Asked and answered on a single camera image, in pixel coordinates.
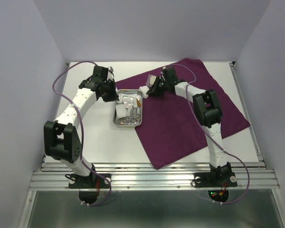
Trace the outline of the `small clear bagged packet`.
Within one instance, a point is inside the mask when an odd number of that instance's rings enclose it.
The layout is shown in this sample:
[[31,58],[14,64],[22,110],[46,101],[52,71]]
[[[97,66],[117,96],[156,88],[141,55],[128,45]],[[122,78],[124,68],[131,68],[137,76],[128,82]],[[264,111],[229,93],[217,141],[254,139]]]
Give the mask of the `small clear bagged packet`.
[[123,97],[123,104],[127,110],[127,116],[130,116],[132,108],[133,108],[133,98],[131,96]]

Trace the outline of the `bagged beige bandage roll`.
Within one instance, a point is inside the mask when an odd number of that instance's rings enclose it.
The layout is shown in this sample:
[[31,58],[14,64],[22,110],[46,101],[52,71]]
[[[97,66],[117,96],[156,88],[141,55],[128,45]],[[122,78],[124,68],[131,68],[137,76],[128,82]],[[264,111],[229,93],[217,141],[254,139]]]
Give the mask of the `bagged beige bandage roll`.
[[152,87],[153,84],[155,83],[156,79],[157,79],[157,76],[149,74],[148,78],[147,78],[147,81],[146,81],[146,86]]

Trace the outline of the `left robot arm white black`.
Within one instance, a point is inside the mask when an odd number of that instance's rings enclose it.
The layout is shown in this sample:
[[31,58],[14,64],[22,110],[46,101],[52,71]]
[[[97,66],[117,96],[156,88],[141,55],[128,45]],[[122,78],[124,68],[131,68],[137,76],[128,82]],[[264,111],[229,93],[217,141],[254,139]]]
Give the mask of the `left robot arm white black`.
[[83,117],[99,98],[104,102],[118,100],[112,67],[94,66],[92,75],[80,83],[64,112],[44,124],[45,154],[73,171],[66,176],[69,188],[93,188],[100,182],[95,166],[83,157],[83,140],[77,132],[83,126]]

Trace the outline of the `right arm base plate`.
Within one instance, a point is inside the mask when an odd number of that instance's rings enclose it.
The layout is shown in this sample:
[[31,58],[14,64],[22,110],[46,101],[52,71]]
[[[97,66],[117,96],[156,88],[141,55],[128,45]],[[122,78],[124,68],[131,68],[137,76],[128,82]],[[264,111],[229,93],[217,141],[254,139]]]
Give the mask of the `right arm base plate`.
[[218,188],[224,187],[237,187],[238,183],[235,174],[227,174],[225,176],[217,176],[212,172],[198,172],[194,173],[194,178],[191,181],[191,186],[196,188]]

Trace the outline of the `white gauze pad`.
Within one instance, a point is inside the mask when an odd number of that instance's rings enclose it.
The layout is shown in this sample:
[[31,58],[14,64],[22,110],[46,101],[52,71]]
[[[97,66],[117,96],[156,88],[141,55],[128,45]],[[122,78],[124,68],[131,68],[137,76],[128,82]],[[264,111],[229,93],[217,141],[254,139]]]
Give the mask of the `white gauze pad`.
[[118,119],[124,118],[127,115],[127,110],[124,104],[117,104],[115,106],[115,110],[116,110],[116,117]]
[[144,99],[146,99],[146,98],[148,98],[148,94],[147,94],[147,92],[149,91],[149,87],[148,86],[141,86],[141,87],[139,87],[139,90],[142,92],[142,97],[144,98]]

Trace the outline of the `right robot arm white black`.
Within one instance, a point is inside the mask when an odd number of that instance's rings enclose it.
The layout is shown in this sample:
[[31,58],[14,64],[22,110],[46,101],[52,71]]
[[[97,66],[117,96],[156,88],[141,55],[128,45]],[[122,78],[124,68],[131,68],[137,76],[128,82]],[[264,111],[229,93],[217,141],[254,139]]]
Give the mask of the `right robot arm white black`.
[[214,90],[194,87],[192,82],[178,79],[173,67],[164,67],[160,76],[149,75],[147,95],[163,95],[169,91],[187,99],[199,127],[205,134],[209,150],[209,172],[195,173],[192,184],[197,188],[222,187],[235,177],[227,153],[223,149],[221,136],[222,109]]

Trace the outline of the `stainless steel tray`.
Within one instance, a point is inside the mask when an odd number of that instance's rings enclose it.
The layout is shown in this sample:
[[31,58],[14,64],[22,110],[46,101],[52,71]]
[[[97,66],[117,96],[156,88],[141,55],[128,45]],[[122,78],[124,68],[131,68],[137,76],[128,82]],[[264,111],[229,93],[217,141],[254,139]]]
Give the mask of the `stainless steel tray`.
[[117,91],[113,124],[117,127],[135,128],[142,123],[143,93],[141,90],[120,89]]

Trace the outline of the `small white paper strip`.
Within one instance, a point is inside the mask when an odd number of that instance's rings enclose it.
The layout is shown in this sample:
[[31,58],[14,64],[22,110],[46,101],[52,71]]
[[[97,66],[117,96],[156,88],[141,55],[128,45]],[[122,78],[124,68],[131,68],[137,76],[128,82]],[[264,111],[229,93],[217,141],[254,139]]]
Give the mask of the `small white paper strip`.
[[134,106],[134,108],[137,108],[137,107],[138,107],[138,104],[137,104],[137,97],[136,97],[136,96],[133,96],[133,106]]

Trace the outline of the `white gauze pad top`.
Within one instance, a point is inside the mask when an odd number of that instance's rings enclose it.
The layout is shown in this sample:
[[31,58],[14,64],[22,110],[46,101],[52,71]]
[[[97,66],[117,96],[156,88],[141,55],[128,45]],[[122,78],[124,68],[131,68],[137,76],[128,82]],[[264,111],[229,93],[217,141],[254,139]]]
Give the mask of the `white gauze pad top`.
[[148,86],[141,86],[141,87],[139,87],[139,90],[142,92],[142,97],[144,98],[144,99],[146,99],[146,98],[148,98],[148,94],[147,94],[147,92],[149,91],[149,87]]

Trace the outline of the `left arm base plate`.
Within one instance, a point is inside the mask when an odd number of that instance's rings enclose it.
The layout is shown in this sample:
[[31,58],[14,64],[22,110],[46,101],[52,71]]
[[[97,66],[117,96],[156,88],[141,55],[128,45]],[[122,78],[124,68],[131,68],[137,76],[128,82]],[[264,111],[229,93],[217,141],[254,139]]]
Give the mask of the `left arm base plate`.
[[79,176],[77,174],[65,174],[69,180],[68,187],[70,189],[109,189],[108,181],[100,178],[97,175],[90,174],[87,177]]

